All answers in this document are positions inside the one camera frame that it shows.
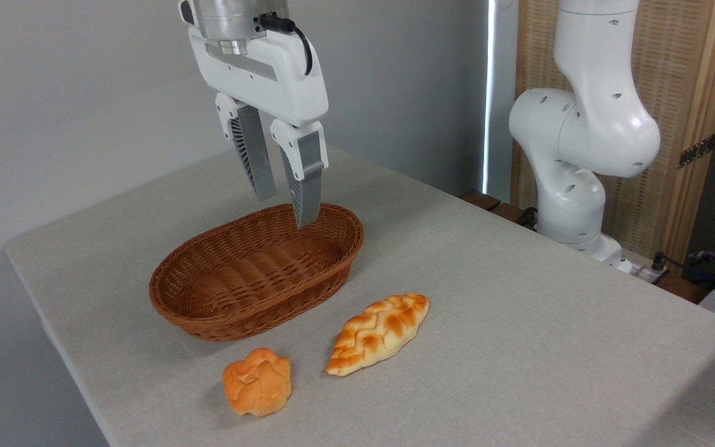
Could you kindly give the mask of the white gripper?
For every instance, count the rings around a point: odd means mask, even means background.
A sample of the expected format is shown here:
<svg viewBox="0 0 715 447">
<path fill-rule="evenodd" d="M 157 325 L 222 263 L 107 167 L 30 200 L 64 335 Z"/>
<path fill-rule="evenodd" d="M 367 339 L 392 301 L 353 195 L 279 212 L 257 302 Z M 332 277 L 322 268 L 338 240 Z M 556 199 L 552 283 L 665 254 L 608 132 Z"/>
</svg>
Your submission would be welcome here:
<svg viewBox="0 0 715 447">
<path fill-rule="evenodd" d="M 316 121 L 329 102 L 315 47 L 307 73 L 304 44 L 296 35 L 267 31 L 247 43 L 245 55 L 224 54 L 193 27 L 188 37 L 202 78 L 219 92 L 215 104 L 222 130 L 258 200 L 276 195 L 261 110 L 278 118 L 270 131 L 281 148 L 296 224 L 302 228 L 316 221 L 322 172 L 329 167 L 323 126 Z"/>
</svg>

